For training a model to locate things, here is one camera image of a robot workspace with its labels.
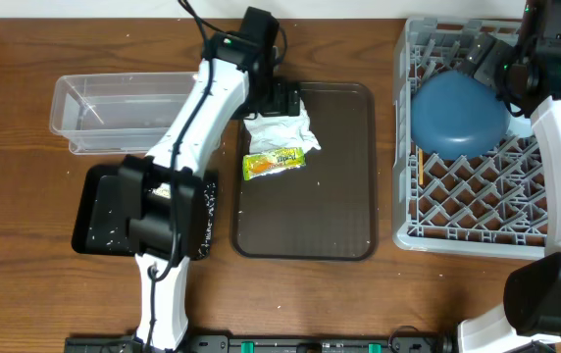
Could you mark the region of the white napkin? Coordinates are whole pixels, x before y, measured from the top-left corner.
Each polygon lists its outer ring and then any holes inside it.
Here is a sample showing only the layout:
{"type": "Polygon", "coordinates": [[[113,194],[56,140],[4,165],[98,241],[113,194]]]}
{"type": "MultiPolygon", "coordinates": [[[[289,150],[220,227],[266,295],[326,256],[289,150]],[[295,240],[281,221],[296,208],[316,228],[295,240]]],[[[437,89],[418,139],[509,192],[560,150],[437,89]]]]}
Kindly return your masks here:
{"type": "Polygon", "coordinates": [[[251,154],[280,148],[301,148],[304,153],[320,150],[321,145],[310,129],[310,117],[303,101],[298,116],[254,117],[244,121],[250,134],[251,154]]]}

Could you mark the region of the dark blue plate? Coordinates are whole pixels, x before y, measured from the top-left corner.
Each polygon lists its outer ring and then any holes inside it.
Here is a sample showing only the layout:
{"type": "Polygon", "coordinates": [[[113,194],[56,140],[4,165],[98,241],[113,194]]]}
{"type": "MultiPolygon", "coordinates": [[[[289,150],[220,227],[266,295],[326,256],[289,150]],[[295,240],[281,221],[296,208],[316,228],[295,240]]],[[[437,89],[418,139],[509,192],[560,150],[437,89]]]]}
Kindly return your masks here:
{"type": "Polygon", "coordinates": [[[411,101],[411,138],[443,160],[476,158],[506,134],[510,118],[493,90],[456,71],[432,77],[411,101]]]}

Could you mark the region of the wooden chopstick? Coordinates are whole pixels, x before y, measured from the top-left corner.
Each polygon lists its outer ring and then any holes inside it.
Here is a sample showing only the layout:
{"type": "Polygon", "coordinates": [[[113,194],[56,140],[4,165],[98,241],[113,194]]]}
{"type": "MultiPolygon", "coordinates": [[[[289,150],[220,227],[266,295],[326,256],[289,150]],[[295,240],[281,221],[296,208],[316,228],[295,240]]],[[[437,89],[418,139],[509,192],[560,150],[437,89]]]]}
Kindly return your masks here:
{"type": "Polygon", "coordinates": [[[424,151],[418,147],[418,185],[424,185],[424,151]]]}

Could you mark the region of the light blue bowl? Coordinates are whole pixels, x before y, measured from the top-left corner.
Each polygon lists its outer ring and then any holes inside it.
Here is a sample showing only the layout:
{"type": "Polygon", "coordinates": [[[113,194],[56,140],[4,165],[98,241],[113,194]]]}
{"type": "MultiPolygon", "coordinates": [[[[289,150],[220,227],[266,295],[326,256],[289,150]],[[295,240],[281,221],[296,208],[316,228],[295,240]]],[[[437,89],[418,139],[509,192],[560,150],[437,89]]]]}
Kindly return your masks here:
{"type": "Polygon", "coordinates": [[[507,129],[508,136],[516,136],[518,138],[529,138],[534,135],[532,123],[529,118],[524,116],[514,117],[509,119],[509,126],[507,129]]]}

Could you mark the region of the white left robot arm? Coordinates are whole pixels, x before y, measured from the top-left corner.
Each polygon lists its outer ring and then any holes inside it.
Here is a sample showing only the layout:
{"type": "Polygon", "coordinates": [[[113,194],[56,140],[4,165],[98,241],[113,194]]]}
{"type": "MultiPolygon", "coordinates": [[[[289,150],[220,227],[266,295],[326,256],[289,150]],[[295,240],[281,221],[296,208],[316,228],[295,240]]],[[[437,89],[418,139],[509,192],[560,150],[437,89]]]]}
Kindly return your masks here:
{"type": "Polygon", "coordinates": [[[193,227],[204,211],[205,174],[233,117],[258,113],[274,98],[281,62],[280,31],[217,32],[182,108],[167,132],[142,157],[118,169],[127,237],[141,279],[138,352],[175,352],[188,327],[185,292],[189,265],[204,238],[193,227]]]}

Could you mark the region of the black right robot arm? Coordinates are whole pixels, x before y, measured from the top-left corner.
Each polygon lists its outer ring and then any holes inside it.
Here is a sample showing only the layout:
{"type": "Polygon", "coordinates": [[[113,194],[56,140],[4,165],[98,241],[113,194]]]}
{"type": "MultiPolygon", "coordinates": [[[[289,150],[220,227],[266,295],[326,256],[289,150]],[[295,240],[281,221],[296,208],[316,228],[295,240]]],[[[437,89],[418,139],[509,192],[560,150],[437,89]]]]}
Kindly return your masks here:
{"type": "Polygon", "coordinates": [[[530,119],[541,155],[548,228],[543,258],[513,272],[501,304],[458,325],[441,352],[533,352],[561,342],[561,0],[531,0],[518,40],[481,35],[458,71],[530,119]]]}

